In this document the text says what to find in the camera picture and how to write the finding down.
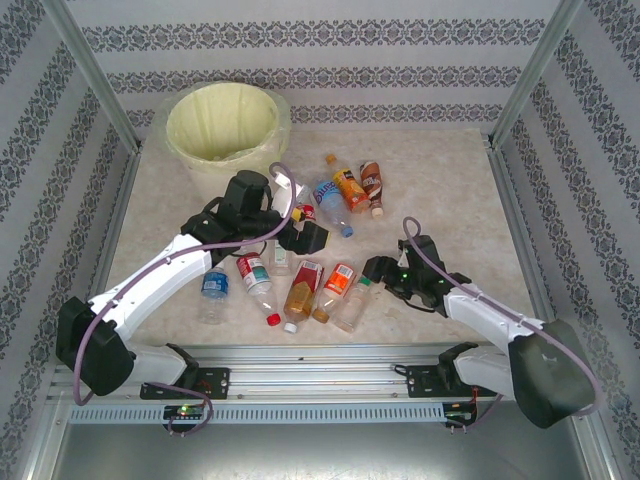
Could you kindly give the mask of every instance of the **red bottle cap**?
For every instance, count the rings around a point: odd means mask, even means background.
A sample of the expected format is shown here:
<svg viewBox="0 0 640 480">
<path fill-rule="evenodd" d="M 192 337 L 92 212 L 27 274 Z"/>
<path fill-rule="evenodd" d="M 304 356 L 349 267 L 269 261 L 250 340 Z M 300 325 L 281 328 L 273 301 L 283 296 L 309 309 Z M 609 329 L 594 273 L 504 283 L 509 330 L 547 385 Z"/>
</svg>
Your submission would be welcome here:
<svg viewBox="0 0 640 480">
<path fill-rule="evenodd" d="M 267 323 L 269 324 L 270 327 L 275 327 L 280 323 L 280 315 L 278 315 L 277 313 L 274 313 L 273 315 L 269 315 L 267 317 Z"/>
</svg>

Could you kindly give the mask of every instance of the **red label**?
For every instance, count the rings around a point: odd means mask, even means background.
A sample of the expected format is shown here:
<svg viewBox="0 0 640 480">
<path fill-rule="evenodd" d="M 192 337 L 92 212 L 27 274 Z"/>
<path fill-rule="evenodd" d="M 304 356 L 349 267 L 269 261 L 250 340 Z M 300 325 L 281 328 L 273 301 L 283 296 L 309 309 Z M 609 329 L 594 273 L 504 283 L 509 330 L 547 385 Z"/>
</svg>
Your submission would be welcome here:
<svg viewBox="0 0 640 480">
<path fill-rule="evenodd" d="M 298 209 L 304 213 L 306 220 L 315 220 L 316 219 L 316 209 L 313 208 L 313 205 L 298 205 Z"/>
</svg>

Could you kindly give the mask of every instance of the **water bottle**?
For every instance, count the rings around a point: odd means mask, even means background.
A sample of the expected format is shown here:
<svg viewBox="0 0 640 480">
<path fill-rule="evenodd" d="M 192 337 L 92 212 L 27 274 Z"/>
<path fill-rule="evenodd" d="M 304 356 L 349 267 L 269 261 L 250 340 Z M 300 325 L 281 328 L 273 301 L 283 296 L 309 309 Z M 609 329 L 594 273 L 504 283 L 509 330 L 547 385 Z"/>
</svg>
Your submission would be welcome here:
<svg viewBox="0 0 640 480">
<path fill-rule="evenodd" d="M 200 289 L 200 320 L 209 325 L 220 325 L 224 320 L 229 278 L 224 273 L 224 262 L 204 274 Z"/>
<path fill-rule="evenodd" d="M 358 326 L 360 317 L 364 313 L 369 302 L 369 289 L 371 280 L 360 277 L 358 283 L 349 289 L 338 312 L 331 317 L 333 323 L 347 333 L 353 333 Z"/>
<path fill-rule="evenodd" d="M 242 275 L 242 281 L 247 287 L 247 293 L 253 298 L 254 303 L 267 317 L 267 324 L 275 327 L 280 323 L 278 315 L 278 299 L 272 288 L 267 269 L 264 268 L 260 255 L 255 252 L 244 253 L 238 258 L 236 265 Z"/>
<path fill-rule="evenodd" d="M 329 218 L 329 222 L 340 229 L 344 238 L 353 235 L 353 228 L 349 225 L 351 214 L 335 183 L 331 181 L 317 182 L 316 188 L 313 190 L 313 197 L 320 210 Z"/>
</svg>

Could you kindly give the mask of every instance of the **enclosure wall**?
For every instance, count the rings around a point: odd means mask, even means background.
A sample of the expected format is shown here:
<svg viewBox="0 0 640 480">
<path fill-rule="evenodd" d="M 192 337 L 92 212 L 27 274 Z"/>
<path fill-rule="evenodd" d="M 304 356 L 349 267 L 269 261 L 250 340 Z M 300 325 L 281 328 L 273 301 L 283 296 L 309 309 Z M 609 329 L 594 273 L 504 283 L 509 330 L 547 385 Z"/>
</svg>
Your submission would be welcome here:
<svg viewBox="0 0 640 480">
<path fill-rule="evenodd" d="M 291 102 L 295 128 L 489 132 L 557 0 L 69 2 L 144 135 L 159 102 L 229 79 Z"/>
<path fill-rule="evenodd" d="M 583 4 L 503 148 L 555 313 L 604 386 L 625 478 L 640 476 L 639 6 Z"/>
<path fill-rule="evenodd" d="M 0 479 L 48 386 L 56 313 L 86 298 L 129 155 L 40 3 L 0 6 Z"/>
</svg>

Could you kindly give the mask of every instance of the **trash bin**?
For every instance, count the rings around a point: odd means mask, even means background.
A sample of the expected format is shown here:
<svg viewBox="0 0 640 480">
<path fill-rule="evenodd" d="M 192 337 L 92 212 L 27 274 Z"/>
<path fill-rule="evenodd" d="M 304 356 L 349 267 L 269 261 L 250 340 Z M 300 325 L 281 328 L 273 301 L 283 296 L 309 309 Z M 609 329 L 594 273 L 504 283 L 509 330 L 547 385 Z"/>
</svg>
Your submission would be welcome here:
<svg viewBox="0 0 640 480">
<path fill-rule="evenodd" d="M 200 84 L 165 101 L 155 128 L 187 167 L 204 202 L 221 196 L 238 170 L 267 174 L 289 145 L 289 105 L 242 83 Z"/>
</svg>

